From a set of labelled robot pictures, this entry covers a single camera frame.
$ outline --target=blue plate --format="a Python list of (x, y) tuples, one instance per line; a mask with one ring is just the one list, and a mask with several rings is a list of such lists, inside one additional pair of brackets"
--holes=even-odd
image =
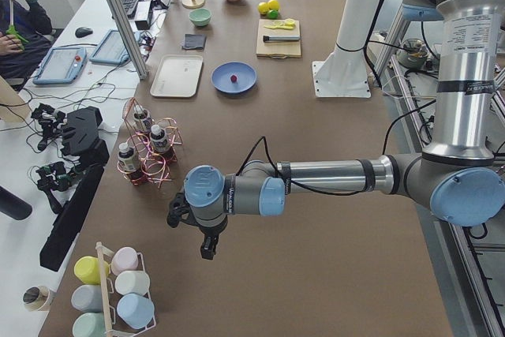
[(256, 83), (256, 71), (244, 62), (228, 62), (218, 66), (212, 73), (212, 84), (226, 94), (240, 94)]

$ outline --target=white tray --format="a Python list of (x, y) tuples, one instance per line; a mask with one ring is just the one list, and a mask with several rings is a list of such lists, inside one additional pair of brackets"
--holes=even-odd
[(199, 55), (164, 55), (151, 86), (151, 95), (189, 98), (196, 94), (204, 59)]

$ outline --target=green bowl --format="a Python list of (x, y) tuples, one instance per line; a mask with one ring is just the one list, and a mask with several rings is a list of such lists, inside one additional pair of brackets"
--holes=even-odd
[(204, 27), (211, 21), (211, 11), (206, 8), (199, 8), (189, 13), (189, 19), (197, 27)]

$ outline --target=blue joint cap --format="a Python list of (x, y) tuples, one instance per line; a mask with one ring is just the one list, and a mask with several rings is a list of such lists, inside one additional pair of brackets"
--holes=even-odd
[(505, 184), (494, 171), (475, 167), (458, 171), (433, 191), (430, 208), (444, 221), (473, 227), (496, 215), (505, 203)]
[(440, 21), (443, 16), (435, 8), (402, 5), (403, 18), (408, 21)]
[(279, 216), (284, 211), (284, 182), (281, 178), (267, 178), (261, 186), (260, 215)]
[(224, 176), (215, 167), (202, 165), (191, 169), (184, 179), (185, 198), (193, 207), (206, 207), (223, 194)]

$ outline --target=person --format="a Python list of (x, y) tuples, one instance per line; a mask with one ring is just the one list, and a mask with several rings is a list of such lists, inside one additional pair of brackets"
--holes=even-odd
[(28, 41), (23, 44), (7, 33), (10, 4), (0, 0), (0, 76), (5, 79), (30, 77), (51, 48), (51, 42), (42, 36), (51, 34), (51, 19), (38, 0), (25, 1), (29, 9), (16, 0), (13, 4), (16, 31)]

